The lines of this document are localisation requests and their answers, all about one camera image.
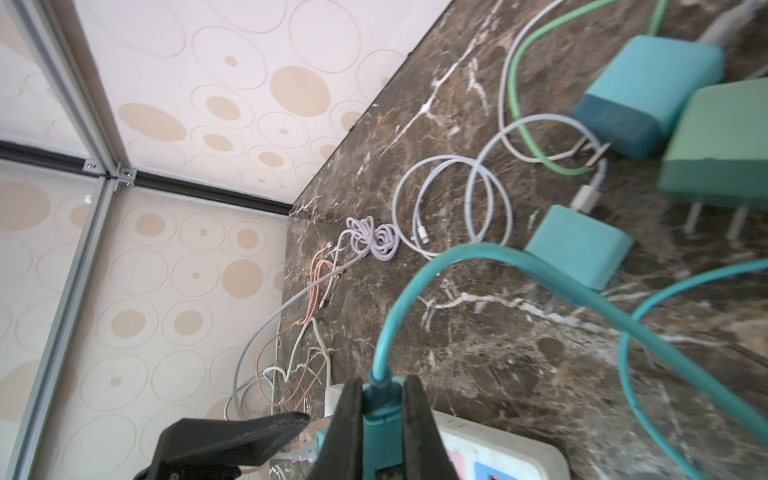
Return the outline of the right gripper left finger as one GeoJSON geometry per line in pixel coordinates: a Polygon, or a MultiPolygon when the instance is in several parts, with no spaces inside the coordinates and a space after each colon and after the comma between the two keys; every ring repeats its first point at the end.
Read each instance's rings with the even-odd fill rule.
{"type": "Polygon", "coordinates": [[[363,382],[344,384],[323,446],[307,478],[363,478],[363,382]]]}

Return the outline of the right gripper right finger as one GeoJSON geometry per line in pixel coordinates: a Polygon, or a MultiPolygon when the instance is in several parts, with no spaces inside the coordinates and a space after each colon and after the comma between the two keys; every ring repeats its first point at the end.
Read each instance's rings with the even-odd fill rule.
{"type": "Polygon", "coordinates": [[[408,480],[458,480],[441,440],[423,385],[405,378],[402,396],[403,456],[408,480]]]}

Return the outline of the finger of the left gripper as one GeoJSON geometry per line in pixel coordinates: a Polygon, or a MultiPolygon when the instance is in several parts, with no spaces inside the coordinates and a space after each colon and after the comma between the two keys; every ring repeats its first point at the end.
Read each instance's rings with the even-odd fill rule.
{"type": "Polygon", "coordinates": [[[251,420],[183,418],[164,429],[150,465],[138,479],[237,479],[260,467],[310,423],[302,412],[251,420]]]}

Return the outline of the long white colourful power strip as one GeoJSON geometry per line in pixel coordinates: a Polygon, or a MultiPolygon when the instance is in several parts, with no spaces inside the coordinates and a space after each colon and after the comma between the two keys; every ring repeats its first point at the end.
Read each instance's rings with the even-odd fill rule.
{"type": "MultiPolygon", "coordinates": [[[[394,378],[368,385],[386,390],[394,378]]],[[[555,447],[432,411],[459,479],[567,479],[565,456],[555,447]]]]}

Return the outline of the light green charger plug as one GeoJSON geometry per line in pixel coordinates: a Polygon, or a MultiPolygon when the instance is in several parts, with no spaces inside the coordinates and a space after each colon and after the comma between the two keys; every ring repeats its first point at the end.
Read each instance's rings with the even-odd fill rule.
{"type": "Polygon", "coordinates": [[[705,206],[735,210],[736,242],[747,214],[767,209],[767,79],[709,86],[690,99],[662,159],[657,188],[691,206],[693,232],[705,206]]]}

